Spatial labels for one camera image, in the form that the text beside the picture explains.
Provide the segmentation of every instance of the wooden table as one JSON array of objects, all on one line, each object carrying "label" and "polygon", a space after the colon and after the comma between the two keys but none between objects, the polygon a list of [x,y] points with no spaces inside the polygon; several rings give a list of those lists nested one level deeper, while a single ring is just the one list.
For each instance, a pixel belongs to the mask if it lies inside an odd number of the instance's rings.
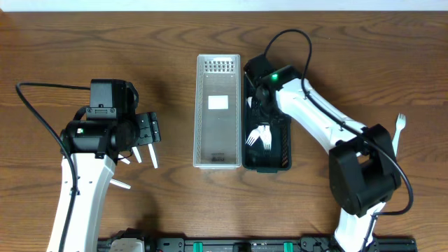
[{"label": "wooden table", "polygon": [[[413,236],[422,251],[446,251],[448,235],[448,13],[3,13],[0,16],[0,251],[44,251],[61,183],[61,155],[15,93],[19,81],[88,86],[133,82],[138,112],[155,111],[159,169],[120,163],[100,236],[125,228],[189,237],[330,234],[340,208],[328,187],[325,151],[292,124],[293,167],[278,174],[194,168],[196,57],[260,54],[277,32],[301,28],[314,42],[309,80],[342,112],[393,134],[407,116],[398,160],[414,186],[405,216],[381,217],[377,235]],[[307,44],[278,40],[269,57],[302,68]],[[57,132],[89,103],[86,91],[26,87]],[[407,202],[402,186],[387,204]]]}]

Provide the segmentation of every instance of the transparent plastic bin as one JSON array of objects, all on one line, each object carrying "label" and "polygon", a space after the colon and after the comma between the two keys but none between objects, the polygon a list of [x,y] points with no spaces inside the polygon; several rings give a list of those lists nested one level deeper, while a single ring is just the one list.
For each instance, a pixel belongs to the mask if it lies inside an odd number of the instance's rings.
[{"label": "transparent plastic bin", "polygon": [[236,169],[242,164],[239,55],[199,55],[193,166]]}]

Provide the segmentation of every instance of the white plastic fork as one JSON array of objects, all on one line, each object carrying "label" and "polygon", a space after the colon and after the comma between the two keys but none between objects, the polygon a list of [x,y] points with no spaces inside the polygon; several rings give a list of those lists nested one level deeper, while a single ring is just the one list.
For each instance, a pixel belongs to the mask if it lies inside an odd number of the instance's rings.
[{"label": "white plastic fork", "polygon": [[249,108],[252,108],[252,97],[247,97],[247,104],[249,105]]},{"label": "white plastic fork", "polygon": [[260,137],[261,132],[263,132],[265,126],[258,126],[256,129],[252,129],[249,137],[247,138],[246,144],[252,146],[257,139]]},{"label": "white plastic fork", "polygon": [[263,142],[263,147],[265,151],[271,151],[272,135],[269,125],[265,126],[265,130],[261,132],[261,141]]},{"label": "white plastic fork", "polygon": [[395,153],[395,156],[397,156],[397,152],[398,152],[398,140],[400,139],[400,132],[405,127],[406,127],[406,116],[399,113],[398,118],[397,118],[397,123],[396,123],[397,129],[395,130],[395,135],[393,135],[393,140],[392,140],[392,147],[393,147],[393,152]]}]

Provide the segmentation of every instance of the black cable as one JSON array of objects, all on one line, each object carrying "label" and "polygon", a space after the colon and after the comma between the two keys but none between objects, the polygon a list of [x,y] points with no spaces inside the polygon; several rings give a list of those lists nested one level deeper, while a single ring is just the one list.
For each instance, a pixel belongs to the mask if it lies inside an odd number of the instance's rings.
[{"label": "black cable", "polygon": [[81,120],[87,111],[87,108],[89,106],[82,106],[78,111],[76,112],[75,116],[73,117],[73,120]]},{"label": "black cable", "polygon": [[59,243],[59,252],[63,252],[64,246],[65,246],[65,239],[67,238],[67,232],[69,229],[71,213],[73,212],[75,198],[78,194],[78,179],[77,179],[77,175],[76,175],[75,165],[73,164],[73,161],[71,160],[70,155],[64,146],[64,143],[62,143],[61,139],[56,134],[54,129],[48,124],[48,122],[45,121],[45,119],[43,119],[43,117],[39,114],[39,112],[37,112],[37,110],[34,109],[34,107],[27,101],[25,96],[22,94],[22,91],[20,89],[20,87],[22,85],[50,87],[50,88],[68,88],[68,89],[75,89],[75,90],[90,90],[90,88],[89,87],[76,87],[76,86],[70,86],[70,85],[47,84],[47,83],[18,83],[15,86],[15,91],[17,91],[17,94],[19,95],[22,102],[33,113],[33,115],[36,116],[37,120],[39,120],[39,122],[41,122],[42,125],[49,131],[51,136],[56,140],[56,142],[61,147],[62,154],[64,154],[64,157],[67,159],[67,161],[69,161],[73,185],[71,187],[71,197],[70,197],[69,209],[67,211],[67,215],[65,218],[64,229],[62,230],[61,242]]},{"label": "black cable", "polygon": [[399,211],[390,211],[390,212],[377,212],[377,213],[373,213],[372,214],[372,220],[370,221],[369,224],[369,228],[367,231],[367,234],[364,238],[364,242],[363,242],[363,246],[361,247],[361,251],[365,250],[365,246],[367,244],[368,241],[368,237],[370,236],[370,233],[372,232],[373,229],[373,225],[375,223],[375,221],[378,219],[378,216],[397,216],[397,215],[402,215],[407,213],[411,207],[412,204],[414,203],[414,192],[412,190],[412,186],[409,182],[409,180],[407,179],[406,174],[404,173],[404,171],[401,169],[400,165],[398,165],[398,163],[393,160],[393,158],[387,154],[382,147],[378,146],[376,143],[372,142],[370,139],[368,139],[367,137],[365,137],[364,135],[362,135],[361,133],[357,132],[355,129],[347,126],[345,124],[345,122],[339,121],[334,115],[332,115],[330,112],[326,111],[320,104],[318,104],[313,97],[309,94],[309,91],[305,90],[305,78],[307,75],[307,70],[308,70],[308,66],[309,66],[309,61],[311,60],[311,56],[312,56],[312,42],[311,39],[309,38],[308,34],[304,33],[303,31],[299,30],[299,29],[287,29],[284,31],[281,31],[280,33],[278,33],[267,45],[266,49],[265,49],[265,53],[264,55],[266,56],[267,51],[269,50],[269,48],[271,47],[272,43],[278,38],[280,37],[280,35],[285,34],[287,32],[297,32],[301,35],[303,35],[306,40],[308,41],[308,45],[309,45],[309,54],[308,54],[308,58],[307,58],[307,63],[305,64],[303,73],[302,73],[302,78],[300,79],[301,84],[302,84],[302,91],[305,94],[305,97],[307,99],[310,100],[310,102],[315,105],[322,113],[324,113],[326,116],[328,116],[331,120],[335,121],[335,123],[337,123],[341,128],[344,128],[346,130],[348,130],[350,133],[354,134],[357,137],[360,137],[364,142],[366,142],[370,147],[374,148],[376,151],[378,151],[379,153],[381,153],[382,155],[384,155],[392,164],[393,166],[398,170],[398,173],[400,173],[401,178],[403,179],[403,182],[406,185],[406,189],[407,192],[409,194],[409,201],[407,203],[407,206]]},{"label": "black cable", "polygon": [[131,149],[129,151],[129,155],[127,157],[117,158],[117,161],[124,160],[125,158],[130,158],[134,154],[134,151]]}]

